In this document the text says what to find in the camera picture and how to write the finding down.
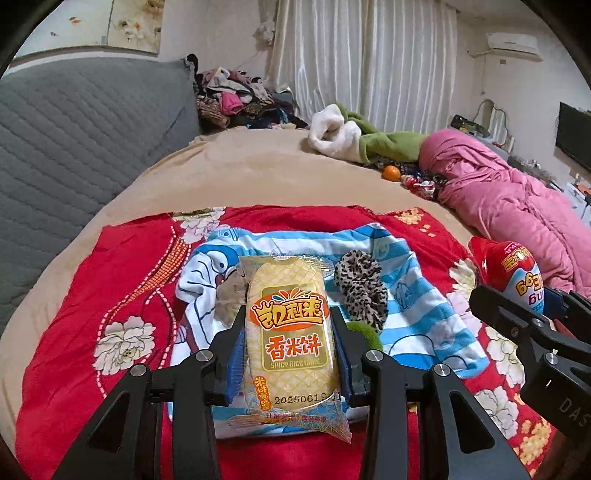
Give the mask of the red blue egg toy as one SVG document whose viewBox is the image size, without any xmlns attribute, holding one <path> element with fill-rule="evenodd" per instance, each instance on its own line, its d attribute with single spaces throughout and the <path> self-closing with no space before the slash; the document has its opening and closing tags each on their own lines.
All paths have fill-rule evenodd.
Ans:
<svg viewBox="0 0 591 480">
<path fill-rule="evenodd" d="M 490 286 L 535 313 L 543 313 L 543 278 L 534 256 L 525 246 L 514 241 L 472 237 L 469 248 L 477 268 L 477 286 Z"/>
</svg>

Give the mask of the rice cracker packet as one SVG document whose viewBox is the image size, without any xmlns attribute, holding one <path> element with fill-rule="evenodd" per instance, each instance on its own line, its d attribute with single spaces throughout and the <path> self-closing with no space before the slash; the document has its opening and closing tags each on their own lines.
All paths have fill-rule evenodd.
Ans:
<svg viewBox="0 0 591 480">
<path fill-rule="evenodd" d="M 352 440 L 342 409 L 335 336 L 325 292 L 328 269 L 308 256 L 249 256 L 245 277 L 243 395 L 235 429 L 294 427 Z"/>
</svg>

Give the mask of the leopard print scrunchie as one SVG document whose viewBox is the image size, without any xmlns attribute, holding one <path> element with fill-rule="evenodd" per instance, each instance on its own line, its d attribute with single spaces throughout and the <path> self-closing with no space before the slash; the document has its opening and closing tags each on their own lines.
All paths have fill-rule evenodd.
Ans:
<svg viewBox="0 0 591 480">
<path fill-rule="evenodd" d="M 335 265 L 334 282 L 344 298 L 349 319 L 380 334 L 388 318 L 388 290 L 382 267 L 369 253 L 351 250 Z"/>
</svg>

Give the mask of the beige mesh scrunchie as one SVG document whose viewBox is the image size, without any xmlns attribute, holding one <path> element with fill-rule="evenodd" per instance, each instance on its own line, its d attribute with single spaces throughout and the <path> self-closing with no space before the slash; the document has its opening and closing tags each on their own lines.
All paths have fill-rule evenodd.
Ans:
<svg viewBox="0 0 591 480">
<path fill-rule="evenodd" d="M 238 271 L 231 273 L 217 287 L 214 319 L 221 322 L 223 327 L 231 328 L 239 308 L 245 305 L 246 293 L 245 277 Z"/>
</svg>

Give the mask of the blue striped cartoon towel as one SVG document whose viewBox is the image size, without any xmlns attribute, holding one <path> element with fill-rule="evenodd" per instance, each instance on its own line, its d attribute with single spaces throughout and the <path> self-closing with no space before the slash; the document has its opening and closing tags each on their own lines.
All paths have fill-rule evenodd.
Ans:
<svg viewBox="0 0 591 480">
<path fill-rule="evenodd" d="M 382 267 L 389 313 L 380 334 L 363 322 L 349 319 L 344 298 L 335 285 L 335 265 L 351 250 L 369 253 Z M 322 260 L 328 269 L 325 292 L 329 310 L 338 307 L 347 324 L 368 328 L 377 336 L 378 348 L 406 366 L 426 370 L 442 363 L 460 377 L 469 378 L 488 365 L 476 335 L 454 311 L 448 298 L 426 278 L 416 253 L 404 239 L 377 223 L 337 232 L 252 232 L 229 225 L 212 231 L 191 252 L 175 287 L 184 313 L 172 349 L 173 364 L 211 347 L 214 336 L 229 329 L 214 319 L 216 290 L 231 273 L 242 274 L 240 260 L 249 256 L 308 256 Z M 229 419 L 249 412 L 243 395 L 243 377 L 245 371 L 232 402 L 219 407 L 214 415 L 221 421 L 224 435 L 305 431 L 294 427 L 231 427 Z"/>
</svg>

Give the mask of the white drawer cabinet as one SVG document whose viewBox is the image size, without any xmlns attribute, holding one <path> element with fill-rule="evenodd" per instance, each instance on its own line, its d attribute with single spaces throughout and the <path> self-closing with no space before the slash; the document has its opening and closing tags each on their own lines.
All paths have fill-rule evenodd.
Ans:
<svg viewBox="0 0 591 480">
<path fill-rule="evenodd" d="M 583 222 L 590 221 L 590 196 L 583 193 L 576 184 L 566 183 L 564 185 L 564 195 L 571 203 L 575 215 Z"/>
</svg>

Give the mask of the red floral blanket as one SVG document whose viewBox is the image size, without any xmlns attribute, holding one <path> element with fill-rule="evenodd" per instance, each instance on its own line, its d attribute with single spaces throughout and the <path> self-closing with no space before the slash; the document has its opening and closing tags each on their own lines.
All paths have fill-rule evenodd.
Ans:
<svg viewBox="0 0 591 480">
<path fill-rule="evenodd" d="M 524 370 L 514 345 L 471 315 L 470 255 L 438 220 L 419 208 L 377 214 L 360 206 L 252 206 L 161 214 L 101 231 L 24 373 L 15 448 L 26 474 L 33 479 L 54 474 L 85 422 L 131 366 L 173 364 L 184 313 L 174 289 L 191 252 L 212 231 L 229 225 L 252 232 L 337 232 L 370 223 L 408 243 L 426 278 L 476 335 L 488 365 L 463 380 L 527 471 L 535 472 L 555 430 L 521 400 Z"/>
</svg>

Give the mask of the pink quilted duvet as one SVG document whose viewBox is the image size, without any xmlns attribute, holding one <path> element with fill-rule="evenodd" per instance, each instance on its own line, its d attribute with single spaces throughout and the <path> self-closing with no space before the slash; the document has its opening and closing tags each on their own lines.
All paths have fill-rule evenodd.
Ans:
<svg viewBox="0 0 591 480">
<path fill-rule="evenodd" d="M 464 224 L 489 240 L 527 247 L 546 285 L 590 296 L 590 228 L 564 194 L 454 129 L 428 136 L 419 164 L 446 178 L 438 201 Z"/>
</svg>

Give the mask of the black television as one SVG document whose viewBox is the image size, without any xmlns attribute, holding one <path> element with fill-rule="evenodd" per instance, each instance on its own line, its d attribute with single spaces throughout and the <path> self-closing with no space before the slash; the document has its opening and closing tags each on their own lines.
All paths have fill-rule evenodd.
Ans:
<svg viewBox="0 0 591 480">
<path fill-rule="evenodd" d="M 591 167 L 591 115 L 588 110 L 560 103 L 555 145 L 589 171 Z"/>
</svg>

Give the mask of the vanity mirror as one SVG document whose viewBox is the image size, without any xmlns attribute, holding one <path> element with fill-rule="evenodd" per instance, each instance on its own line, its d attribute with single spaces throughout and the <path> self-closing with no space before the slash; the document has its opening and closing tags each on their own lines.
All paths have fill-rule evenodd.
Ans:
<svg viewBox="0 0 591 480">
<path fill-rule="evenodd" d="M 507 153 L 513 151 L 515 137 L 509 129 L 509 116 L 493 100 L 483 100 L 472 118 L 484 130 L 484 139 Z"/>
</svg>

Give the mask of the orange fruit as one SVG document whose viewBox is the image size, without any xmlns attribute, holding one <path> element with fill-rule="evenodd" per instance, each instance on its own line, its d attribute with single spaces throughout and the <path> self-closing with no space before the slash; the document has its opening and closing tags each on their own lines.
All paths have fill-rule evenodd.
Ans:
<svg viewBox="0 0 591 480">
<path fill-rule="evenodd" d="M 382 172 L 382 178 L 391 182 L 399 182 L 401 176 L 401 171 L 396 165 L 388 165 Z"/>
</svg>

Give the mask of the beige bed sheet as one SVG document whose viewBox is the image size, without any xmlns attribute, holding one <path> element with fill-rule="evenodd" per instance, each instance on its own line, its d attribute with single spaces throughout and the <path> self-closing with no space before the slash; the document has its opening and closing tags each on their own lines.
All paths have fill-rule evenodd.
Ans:
<svg viewBox="0 0 591 480">
<path fill-rule="evenodd" d="M 361 205 L 376 213 L 420 207 L 461 243 L 476 230 L 379 171 L 308 148 L 304 130 L 247 130 L 197 137 L 145 170 L 104 206 L 45 268 L 1 336 L 1 435 L 12 447 L 22 380 L 42 333 L 59 310 L 79 264 L 106 225 L 166 212 L 250 205 Z"/>
</svg>

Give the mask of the green white plush garment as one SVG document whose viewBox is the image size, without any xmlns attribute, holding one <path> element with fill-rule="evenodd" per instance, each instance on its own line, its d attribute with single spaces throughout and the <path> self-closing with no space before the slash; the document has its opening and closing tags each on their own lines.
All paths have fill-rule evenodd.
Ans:
<svg viewBox="0 0 591 480">
<path fill-rule="evenodd" d="M 325 156 L 374 165 L 380 159 L 416 162 L 427 135 L 409 132 L 385 132 L 362 115 L 339 103 L 329 104 L 311 117 L 308 145 Z"/>
</svg>

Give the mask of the white striped curtain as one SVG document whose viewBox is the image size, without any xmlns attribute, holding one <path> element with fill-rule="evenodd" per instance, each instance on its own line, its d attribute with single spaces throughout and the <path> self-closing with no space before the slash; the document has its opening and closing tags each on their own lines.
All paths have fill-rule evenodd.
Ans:
<svg viewBox="0 0 591 480">
<path fill-rule="evenodd" d="M 266 82 L 310 121 L 339 103 L 386 132 L 432 133 L 452 111 L 458 12 L 445 1 L 263 1 Z"/>
</svg>

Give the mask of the pile of clothes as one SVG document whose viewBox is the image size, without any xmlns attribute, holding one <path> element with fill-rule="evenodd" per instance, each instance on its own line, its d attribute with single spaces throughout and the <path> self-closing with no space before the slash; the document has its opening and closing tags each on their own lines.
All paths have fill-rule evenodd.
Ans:
<svg viewBox="0 0 591 480">
<path fill-rule="evenodd" d="M 195 104 L 205 133 L 235 127 L 247 129 L 307 129 L 297 117 L 290 89 L 267 89 L 259 77 L 222 67 L 197 72 L 193 79 Z"/>
</svg>

